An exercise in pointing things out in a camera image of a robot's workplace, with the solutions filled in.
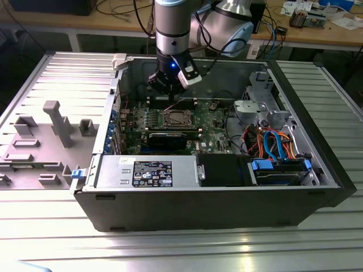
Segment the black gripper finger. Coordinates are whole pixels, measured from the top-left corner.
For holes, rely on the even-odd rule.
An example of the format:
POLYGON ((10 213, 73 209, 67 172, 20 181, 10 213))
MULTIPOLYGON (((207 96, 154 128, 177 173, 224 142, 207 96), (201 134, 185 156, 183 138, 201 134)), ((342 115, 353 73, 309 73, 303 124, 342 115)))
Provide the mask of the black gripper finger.
POLYGON ((186 91, 186 89, 183 87, 181 81, 178 77, 174 77, 172 79, 172 101, 175 100, 175 97, 179 94, 182 94, 186 91))
POLYGON ((174 101, 174 92, 172 90, 172 82, 163 72, 155 72, 148 77, 148 85, 160 94, 168 96, 169 102, 174 101))

